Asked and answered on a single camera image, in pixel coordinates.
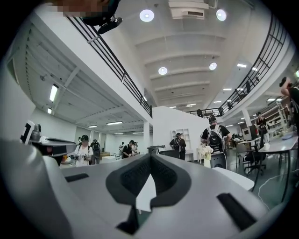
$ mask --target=ceiling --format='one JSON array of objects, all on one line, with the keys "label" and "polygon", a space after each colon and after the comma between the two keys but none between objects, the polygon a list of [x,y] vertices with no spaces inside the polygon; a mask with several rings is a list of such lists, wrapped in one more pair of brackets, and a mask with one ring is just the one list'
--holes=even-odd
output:
[{"label": "ceiling", "polygon": [[[143,132],[143,121],[126,109],[59,51],[31,22],[16,37],[14,66],[19,84],[37,108],[103,133]],[[59,86],[50,101],[53,84]],[[109,122],[123,121],[119,125]]]},{"label": "ceiling", "polygon": [[[214,5],[214,0],[204,2]],[[218,89],[211,89],[213,84],[222,84],[223,88],[235,88],[246,76],[248,68],[239,70],[236,66],[229,69],[231,73],[228,79],[218,83],[215,82],[215,72],[219,69],[209,69],[210,63],[219,64],[231,57],[224,56],[222,52],[229,29],[237,19],[233,18],[236,3],[241,4],[244,9],[250,9],[239,0],[219,0],[217,8],[225,9],[228,14],[225,21],[219,21],[216,18],[216,9],[212,8],[205,10],[204,20],[174,20],[168,0],[120,2],[116,16],[122,17],[123,23],[119,28],[125,29],[137,48],[160,105],[176,106],[180,110],[188,111],[191,109],[186,105],[196,103],[192,108],[196,110],[207,103],[211,93],[216,96],[215,100],[226,100],[231,92],[222,94]],[[141,21],[139,13],[144,9],[154,12],[155,18],[151,22]],[[241,54],[239,61],[250,65],[246,59],[242,59]],[[166,67],[168,73],[159,75],[160,67]]]}]

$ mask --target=backpack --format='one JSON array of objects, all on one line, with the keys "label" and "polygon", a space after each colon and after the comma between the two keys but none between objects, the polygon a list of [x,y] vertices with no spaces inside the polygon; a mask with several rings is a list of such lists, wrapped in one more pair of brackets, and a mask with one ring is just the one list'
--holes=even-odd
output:
[{"label": "backpack", "polygon": [[210,146],[214,152],[224,152],[225,150],[225,142],[220,134],[219,125],[215,125],[215,129],[207,128],[208,136],[207,136],[207,144]]},{"label": "backpack", "polygon": [[182,148],[179,145],[180,141],[181,141],[181,138],[179,138],[178,140],[177,140],[177,138],[174,139],[173,150],[178,150],[179,152],[181,152]]}]

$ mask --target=balcony railing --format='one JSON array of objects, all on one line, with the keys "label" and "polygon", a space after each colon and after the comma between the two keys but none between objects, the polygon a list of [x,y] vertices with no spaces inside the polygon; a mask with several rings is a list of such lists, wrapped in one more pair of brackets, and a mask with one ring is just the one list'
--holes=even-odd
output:
[{"label": "balcony railing", "polygon": [[287,31],[279,20],[272,14],[269,31],[260,54],[254,62],[246,77],[229,98],[219,107],[219,115],[222,116],[239,102],[241,102],[253,88],[264,78],[276,61],[286,40]]},{"label": "balcony railing", "polygon": [[96,28],[86,25],[79,17],[68,17],[68,19],[78,32],[86,39],[86,42],[98,53],[113,73],[119,78],[120,82],[124,84],[138,103],[152,117],[152,107],[145,101],[144,96],[140,93],[132,78],[126,72],[101,35],[98,34]]}]

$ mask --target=table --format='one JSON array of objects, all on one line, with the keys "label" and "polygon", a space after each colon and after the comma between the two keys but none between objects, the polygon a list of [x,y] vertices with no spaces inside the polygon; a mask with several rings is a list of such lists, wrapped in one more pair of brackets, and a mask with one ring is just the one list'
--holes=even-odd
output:
[{"label": "table", "polygon": [[223,168],[213,168],[214,170],[218,171],[219,173],[225,175],[226,177],[230,178],[241,187],[243,187],[246,191],[249,191],[254,186],[254,181],[232,171]]},{"label": "table", "polygon": [[260,166],[258,168],[257,176],[255,179],[254,187],[257,183],[258,180],[258,175],[261,169],[262,161],[263,161],[263,154],[280,154],[282,155],[283,153],[288,154],[288,171],[287,171],[287,176],[286,176],[286,183],[285,183],[285,190],[281,199],[281,202],[283,202],[286,191],[288,188],[288,181],[289,181],[289,176],[290,176],[290,167],[291,167],[291,150],[295,146],[296,142],[298,141],[298,136],[296,132],[291,132],[288,134],[293,134],[293,137],[287,139],[287,140],[282,140],[281,138],[274,139],[270,142],[270,148],[266,150],[264,147],[261,148],[258,152],[262,153],[261,158],[260,158]]}]

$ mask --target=ceiling light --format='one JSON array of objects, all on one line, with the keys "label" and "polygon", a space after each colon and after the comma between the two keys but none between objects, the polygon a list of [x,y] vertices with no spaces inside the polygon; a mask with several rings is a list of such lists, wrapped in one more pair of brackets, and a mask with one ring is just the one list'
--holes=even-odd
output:
[{"label": "ceiling light", "polygon": [[210,70],[215,70],[216,67],[217,67],[217,63],[216,62],[211,63],[210,66],[209,66]]},{"label": "ceiling light", "polygon": [[57,90],[58,90],[58,86],[57,85],[52,85],[52,89],[51,89],[51,94],[50,94],[50,100],[53,102],[54,99],[55,99],[55,96],[56,96],[56,93],[57,93]]},{"label": "ceiling light", "polygon": [[107,123],[107,125],[118,125],[118,124],[123,124],[123,122],[117,121],[117,122]]},{"label": "ceiling light", "polygon": [[159,72],[160,75],[165,75],[167,73],[167,68],[166,67],[161,67],[158,70],[158,72]]},{"label": "ceiling light", "polygon": [[224,12],[222,9],[219,9],[216,12],[216,16],[217,16],[218,20],[224,21],[226,19],[226,12]]},{"label": "ceiling light", "polygon": [[243,68],[246,68],[246,67],[247,67],[247,65],[240,64],[240,63],[238,63],[237,66],[238,66],[238,67],[243,67]]},{"label": "ceiling light", "polygon": [[151,10],[145,9],[140,12],[139,17],[142,21],[149,22],[154,19],[155,14]]}]

